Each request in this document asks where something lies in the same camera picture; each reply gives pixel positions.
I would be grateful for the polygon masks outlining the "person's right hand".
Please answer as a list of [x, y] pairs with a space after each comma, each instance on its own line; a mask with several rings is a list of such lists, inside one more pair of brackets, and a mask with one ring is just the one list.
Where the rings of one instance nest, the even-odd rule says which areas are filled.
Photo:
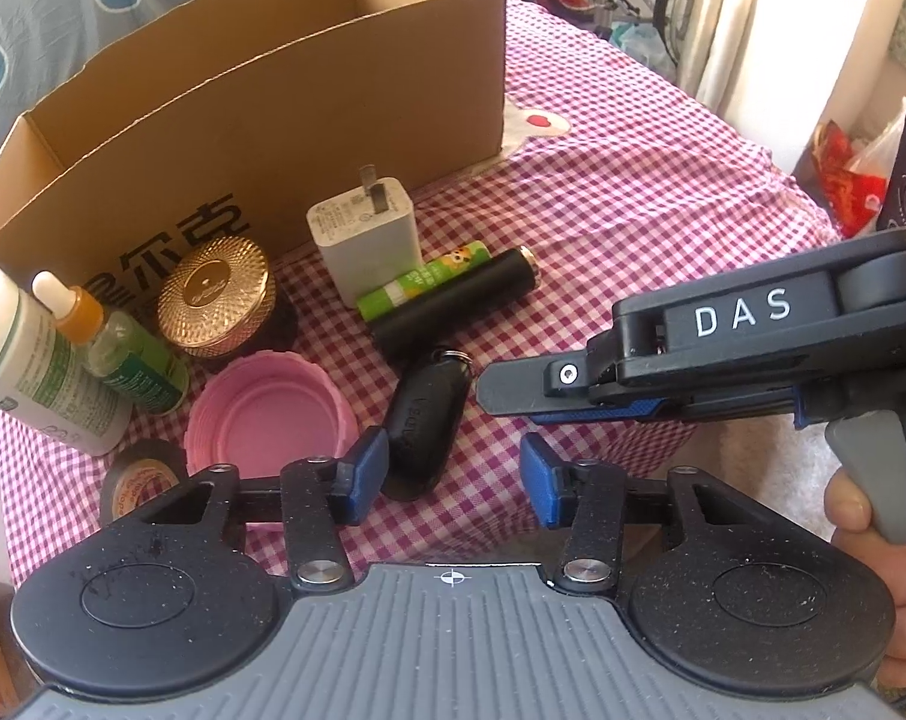
[[824, 511], [834, 525], [832, 543], [868, 566], [885, 584], [896, 605], [896, 624], [880, 668], [880, 683], [906, 689], [906, 546], [891, 544], [873, 527], [868, 497], [844, 470], [830, 478]]

